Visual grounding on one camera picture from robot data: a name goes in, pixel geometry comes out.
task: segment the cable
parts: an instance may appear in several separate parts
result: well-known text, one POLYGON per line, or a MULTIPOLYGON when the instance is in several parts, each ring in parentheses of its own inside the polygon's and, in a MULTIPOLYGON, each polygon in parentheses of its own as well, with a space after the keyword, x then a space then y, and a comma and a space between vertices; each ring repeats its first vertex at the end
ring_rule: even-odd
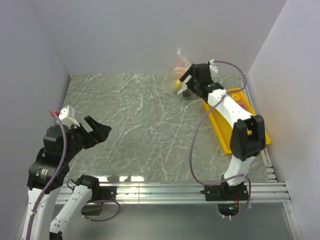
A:
POLYGON ((73 186, 73 187, 69 186, 69 181, 73 182, 74 185, 77 185, 77 184, 76 184, 76 182, 75 182, 74 180, 72 180, 72 179, 68 179, 68 181, 66 181, 67 187, 70 188, 72 191, 74 191, 76 186, 73 186))
POLYGON ((65 160, 66 153, 67 153, 67 134, 66 134, 64 125, 62 124, 62 122, 59 119, 58 115, 54 111, 50 110, 49 112, 55 117, 55 119, 57 120, 57 122, 58 122, 58 124, 59 124, 59 126, 61 128, 62 138, 63 138, 63 150, 62 150, 61 160, 59 162, 58 167, 56 168, 56 170, 55 170, 54 174, 52 175, 52 177, 50 178, 50 180, 44 186, 43 190, 39 194, 38 198, 36 199, 36 201, 34 203, 34 206, 33 206, 32 210, 31 210, 31 216, 30 216, 30 219, 29 219, 29 223, 28 223, 28 227, 27 227, 27 231, 26 231, 26 237, 25 237, 26 240, 30 240, 32 224, 34 222, 35 214, 37 214, 37 209, 38 209, 38 206, 40 204, 40 201, 43 198, 43 196, 45 195, 45 192, 47 191, 47 189, 50 187, 52 182, 55 180, 55 178, 59 174, 59 172, 60 172, 60 170, 61 170, 61 168, 62 168, 62 166, 64 164, 64 160, 65 160))
POLYGON ((198 132, 199 132, 199 129, 202 125, 202 123, 204 122, 204 120, 208 117, 208 115, 214 110, 217 108, 217 106, 219 106, 220 103, 222 103, 222 101, 225 99, 225 97, 227 96, 227 94, 230 94, 230 93, 237 93, 237 92, 241 92, 243 91, 246 87, 247 87, 247 78, 245 76, 245 74, 241 71, 241 69, 239 67, 237 67, 236 65, 234 65, 233 63, 231 62, 228 62, 228 61, 221 61, 221 60, 214 60, 214 63, 222 63, 222 64, 228 64, 228 65, 231 65, 233 66, 234 68, 236 68, 240 74, 242 75, 243 77, 243 87, 238 89, 238 90, 233 90, 233 91, 228 91, 226 94, 224 94, 221 99, 215 104, 213 105, 209 111, 207 111, 201 118, 201 120, 199 121, 195 131, 194 131, 194 135, 193 135, 193 138, 192 138, 192 142, 191 142, 191 147, 190 147, 190 153, 189 153, 189 167, 190 167, 190 172, 191 172, 191 175, 192 177, 194 178, 194 180, 201 184, 201 185, 204 185, 204 186, 216 186, 216 185, 220 185, 222 183, 225 183, 231 179, 235 179, 235 178, 239 178, 239 177, 245 177, 248 182, 249 182, 249 191, 248 191, 248 200, 246 201, 246 204, 244 206, 244 208, 235 216, 232 216, 231 218, 235 218, 235 217, 238 217, 240 216, 249 206, 249 202, 250 202, 250 198, 251 198, 251 181, 250 179, 245 176, 244 174, 237 174, 237 175, 234 175, 234 176, 231 176, 231 177, 228 177, 224 180, 221 180, 221 181, 218 181, 218 182, 214 182, 214 183, 205 183, 201 180, 199 180, 197 177, 196 177, 196 174, 195 174, 195 171, 194 171, 194 168, 192 166, 192 153, 193 153, 193 150, 194 150, 194 146, 195 146, 195 143, 196 143, 196 137, 198 135, 198 132))
POLYGON ((120 210, 121 210, 120 203, 117 201, 114 201, 114 200, 97 200, 97 201, 92 201, 91 203, 114 203, 114 204, 118 205, 118 210, 116 211, 116 213, 108 218, 105 218, 105 219, 92 219, 90 217, 83 216, 85 219, 88 219, 89 221, 92 221, 92 222, 105 222, 105 221, 111 220, 114 217, 116 217, 120 213, 120 210))

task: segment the silver metal beam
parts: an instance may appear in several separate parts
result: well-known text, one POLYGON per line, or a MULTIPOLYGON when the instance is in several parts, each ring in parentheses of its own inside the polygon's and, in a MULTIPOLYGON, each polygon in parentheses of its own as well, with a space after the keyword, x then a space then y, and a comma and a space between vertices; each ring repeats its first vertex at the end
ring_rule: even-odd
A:
MULTIPOLYGON (((101 182, 100 186, 117 186, 116 200, 121 204, 212 204, 206 201, 200 191, 202 185, 193 182, 146 183, 101 182)), ((285 183, 260 182, 251 185, 252 203, 289 203, 291 202, 285 183)), ((71 196, 71 189, 62 186, 56 205, 64 205, 71 196)))

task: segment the gray wall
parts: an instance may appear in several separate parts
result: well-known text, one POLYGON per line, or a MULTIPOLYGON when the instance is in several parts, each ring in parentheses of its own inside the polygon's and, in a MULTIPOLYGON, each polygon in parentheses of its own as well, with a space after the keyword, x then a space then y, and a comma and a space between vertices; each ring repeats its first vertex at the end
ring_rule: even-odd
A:
POLYGON ((28 169, 64 101, 69 76, 27 0, 0 1, 0 224, 12 240, 27 203, 28 169))
POLYGON ((319 13, 318 0, 288 0, 248 74, 304 240, 320 236, 319 13))
POLYGON ((68 72, 89 74, 167 73, 178 48, 247 73, 286 0, 29 1, 68 72))

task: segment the transparent plastic bag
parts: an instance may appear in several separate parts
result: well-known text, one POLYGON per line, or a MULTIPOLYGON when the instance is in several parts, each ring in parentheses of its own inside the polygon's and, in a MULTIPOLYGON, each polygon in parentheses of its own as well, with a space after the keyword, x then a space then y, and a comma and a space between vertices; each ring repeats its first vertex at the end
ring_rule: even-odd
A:
POLYGON ((178 99, 196 99, 197 95, 187 89, 186 85, 179 81, 181 76, 191 66, 191 63, 182 55, 181 50, 178 51, 177 56, 180 60, 179 66, 176 66, 165 76, 162 90, 166 94, 178 99))

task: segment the plastic container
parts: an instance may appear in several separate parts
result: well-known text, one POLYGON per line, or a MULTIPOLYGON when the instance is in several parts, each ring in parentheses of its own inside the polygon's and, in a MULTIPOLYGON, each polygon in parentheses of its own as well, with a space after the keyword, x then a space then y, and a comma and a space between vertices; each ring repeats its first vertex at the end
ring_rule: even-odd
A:
MULTIPOLYGON (((227 91, 234 91, 239 90, 240 88, 232 88, 228 89, 227 91)), ((231 93, 230 95, 237 95, 233 96, 233 99, 236 100, 236 102, 245 104, 245 110, 251 113, 252 115, 256 115, 255 111, 251 107, 248 99, 246 98, 245 94, 242 91, 231 93)), ((207 104, 205 101, 203 101, 203 106, 206 111, 209 111, 211 106, 207 104)), ((220 142, 220 145, 223 149, 224 154, 232 154, 230 149, 230 139, 232 134, 232 128, 227 122, 227 120, 216 110, 214 109, 209 115, 209 120, 211 122, 211 125, 216 133, 216 136, 220 142)), ((271 143, 271 139, 267 133, 265 133, 265 142, 266 144, 271 143)))

